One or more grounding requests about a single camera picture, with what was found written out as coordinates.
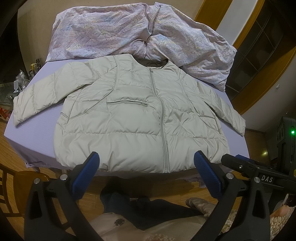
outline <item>mattress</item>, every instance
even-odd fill
[[[71,61],[87,61],[87,59],[76,58],[47,62],[32,79],[30,84],[54,73],[64,64]],[[231,105],[225,92],[221,92],[214,87],[212,88],[226,103]],[[64,100],[27,119],[17,127],[14,126],[13,115],[11,115],[4,136],[16,153],[24,160],[27,167],[53,167],[66,169],[66,167],[63,167],[56,160],[53,149],[54,129],[62,110],[63,101]],[[230,124],[221,119],[220,122],[228,141],[231,155],[235,156],[240,154],[249,157],[245,138],[233,130]]]

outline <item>person's leg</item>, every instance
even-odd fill
[[[173,219],[203,215],[197,210],[173,204],[163,199],[150,201],[147,197],[139,198],[132,201],[131,205],[138,216],[150,220],[149,223],[143,223],[139,227],[142,230]]]
[[[136,210],[131,206],[129,196],[121,191],[120,180],[121,179],[118,177],[112,178],[100,193],[104,213],[122,215],[136,228],[149,226],[149,223],[154,223],[153,220],[142,217],[136,213]]]

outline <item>zippered chest pocket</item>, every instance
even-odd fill
[[[107,102],[107,105],[113,105],[113,104],[138,104],[148,107],[148,104],[141,101],[134,101],[134,100],[119,100],[119,101],[113,101],[113,102]]]

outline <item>white wall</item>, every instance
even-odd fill
[[[233,0],[216,32],[233,44],[248,21],[257,0]]]
[[[242,117],[246,128],[267,131],[296,105],[296,56],[279,80]]]

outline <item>puffer jacket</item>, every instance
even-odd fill
[[[245,131],[245,120],[210,87],[170,61],[146,67],[130,54],[70,62],[30,85],[14,99],[14,124],[65,96],[54,152],[66,167],[96,151],[100,171],[187,170],[198,150],[213,163],[229,153],[216,114]]]

